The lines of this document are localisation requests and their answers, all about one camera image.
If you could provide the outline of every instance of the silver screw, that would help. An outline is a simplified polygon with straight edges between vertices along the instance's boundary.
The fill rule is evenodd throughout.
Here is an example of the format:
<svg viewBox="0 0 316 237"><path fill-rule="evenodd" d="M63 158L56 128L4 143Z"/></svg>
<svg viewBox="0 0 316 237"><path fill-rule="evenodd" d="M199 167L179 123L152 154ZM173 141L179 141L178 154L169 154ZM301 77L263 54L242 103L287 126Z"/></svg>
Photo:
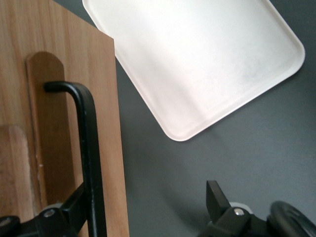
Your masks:
<svg viewBox="0 0 316 237"><path fill-rule="evenodd" d="M237 216L243 216L245 214L244 211L240 208L235 208L234 212Z"/></svg>
<svg viewBox="0 0 316 237"><path fill-rule="evenodd" d="M55 214L55 210L54 209L50 209L47 212L44 213L44 217L50 217L52 215Z"/></svg>
<svg viewBox="0 0 316 237"><path fill-rule="evenodd" d="M3 226L6 226L6 225L10 224L11 221L12 221L11 218L6 218L5 220L0 222L0 227L3 227Z"/></svg>

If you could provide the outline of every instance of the wooden board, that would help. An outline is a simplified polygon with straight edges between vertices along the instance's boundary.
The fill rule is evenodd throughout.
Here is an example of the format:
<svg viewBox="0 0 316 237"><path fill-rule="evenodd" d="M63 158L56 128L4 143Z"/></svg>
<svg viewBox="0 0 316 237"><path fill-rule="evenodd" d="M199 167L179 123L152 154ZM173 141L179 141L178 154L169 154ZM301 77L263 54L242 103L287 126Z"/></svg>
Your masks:
<svg viewBox="0 0 316 237"><path fill-rule="evenodd" d="M44 169L35 156L25 60L47 51L63 63L65 80L84 84L94 97L108 236L129 236L113 40L51 0L2 0L0 32L0 125L18 125L26 134L34 214L47 200L45 182L42 176L38 179ZM67 103L78 186L82 175L77 115L71 98Z"/></svg>

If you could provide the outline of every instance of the white tray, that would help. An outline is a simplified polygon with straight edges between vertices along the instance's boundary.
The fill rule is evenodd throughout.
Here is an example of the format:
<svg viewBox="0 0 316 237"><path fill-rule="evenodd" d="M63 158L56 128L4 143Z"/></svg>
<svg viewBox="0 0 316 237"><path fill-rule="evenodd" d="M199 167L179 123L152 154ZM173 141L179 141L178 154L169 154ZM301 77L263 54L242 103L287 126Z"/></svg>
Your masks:
<svg viewBox="0 0 316 237"><path fill-rule="evenodd" d="M268 0L83 0L167 136L184 141L293 75L305 51Z"/></svg>

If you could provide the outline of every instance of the gray table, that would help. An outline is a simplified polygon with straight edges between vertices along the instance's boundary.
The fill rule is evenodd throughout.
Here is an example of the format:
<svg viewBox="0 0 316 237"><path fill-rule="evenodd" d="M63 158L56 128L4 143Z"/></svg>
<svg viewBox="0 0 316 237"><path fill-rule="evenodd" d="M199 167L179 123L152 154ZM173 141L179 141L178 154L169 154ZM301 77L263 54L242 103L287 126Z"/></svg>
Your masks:
<svg viewBox="0 0 316 237"><path fill-rule="evenodd" d="M58 0L91 22L80 0ZM265 219L286 201L316 223L316 2L272 0L306 49L301 70L186 142L163 133L117 65L131 237L197 237L207 180Z"/></svg>

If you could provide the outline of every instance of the wooden panel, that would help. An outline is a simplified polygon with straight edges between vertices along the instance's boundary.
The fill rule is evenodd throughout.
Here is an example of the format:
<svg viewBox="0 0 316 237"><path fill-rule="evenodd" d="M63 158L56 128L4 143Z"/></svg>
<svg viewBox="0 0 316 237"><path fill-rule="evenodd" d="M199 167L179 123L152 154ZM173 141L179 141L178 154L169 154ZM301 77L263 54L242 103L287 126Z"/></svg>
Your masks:
<svg viewBox="0 0 316 237"><path fill-rule="evenodd" d="M18 125L27 136L35 213L47 200L44 180L38 179L44 169L35 156L25 59L48 51L63 63L65 79L84 84L94 97L108 236L129 236L113 40L50 0L1 0L0 32L0 125ZM79 185L76 109L69 96L67 103L75 182Z"/></svg>
<svg viewBox="0 0 316 237"><path fill-rule="evenodd" d="M74 166L65 93L46 93L48 81L65 80L63 64L53 54L38 52L26 60L35 153L42 164L47 205L62 203L75 190Z"/></svg>
<svg viewBox="0 0 316 237"><path fill-rule="evenodd" d="M28 146L22 129L0 126L0 216L33 217Z"/></svg>

